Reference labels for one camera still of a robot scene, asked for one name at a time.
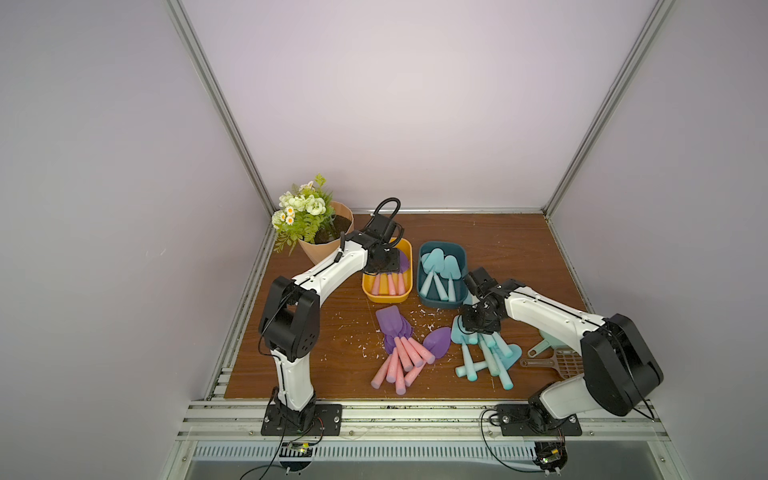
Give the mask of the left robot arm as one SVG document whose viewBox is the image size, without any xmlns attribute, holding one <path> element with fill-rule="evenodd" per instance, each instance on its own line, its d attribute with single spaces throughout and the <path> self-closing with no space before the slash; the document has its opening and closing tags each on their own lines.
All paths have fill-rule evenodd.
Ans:
<svg viewBox="0 0 768 480">
<path fill-rule="evenodd" d="M 310 352 L 319 340 L 323 303 L 358 272 L 375 276 L 397 271 L 403 234 L 394 214 L 375 213 L 363 229 L 342 236 L 339 247 L 312 268 L 292 278 L 279 276 L 271 284 L 259 333 L 275 360 L 277 405 L 297 423 L 313 417 Z"/>
</svg>

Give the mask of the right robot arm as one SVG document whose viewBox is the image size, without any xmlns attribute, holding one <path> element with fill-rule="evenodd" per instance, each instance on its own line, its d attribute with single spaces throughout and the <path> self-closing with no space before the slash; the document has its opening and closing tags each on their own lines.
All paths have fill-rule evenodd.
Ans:
<svg viewBox="0 0 768 480">
<path fill-rule="evenodd" d="M 501 322 L 512 319 L 548 333 L 581 358 L 582 373 L 552 383 L 528 400 L 529 422 L 540 431 L 596 409 L 623 417 L 664 380 L 649 346 L 625 315 L 584 312 L 517 280 L 500 283 L 483 268 L 469 272 L 463 282 L 471 295 L 471 303 L 461 307 L 467 332 L 498 333 Z"/>
</svg>

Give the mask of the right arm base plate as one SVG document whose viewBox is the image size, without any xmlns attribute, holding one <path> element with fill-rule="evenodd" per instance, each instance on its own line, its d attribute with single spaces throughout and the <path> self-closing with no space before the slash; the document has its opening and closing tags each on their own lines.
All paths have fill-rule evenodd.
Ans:
<svg viewBox="0 0 768 480">
<path fill-rule="evenodd" d="M 503 436 L 578 437 L 583 430 L 575 415 L 556 419 L 542 407 L 503 403 L 495 407 Z"/>
</svg>

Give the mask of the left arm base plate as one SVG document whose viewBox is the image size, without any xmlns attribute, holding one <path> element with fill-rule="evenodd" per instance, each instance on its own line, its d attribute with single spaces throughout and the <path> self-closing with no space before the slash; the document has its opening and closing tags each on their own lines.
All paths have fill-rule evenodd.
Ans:
<svg viewBox="0 0 768 480">
<path fill-rule="evenodd" d="M 278 402 L 267 406 L 260 434 L 262 436 L 338 436 L 343 406 L 338 403 L 309 403 L 294 411 Z"/>
</svg>

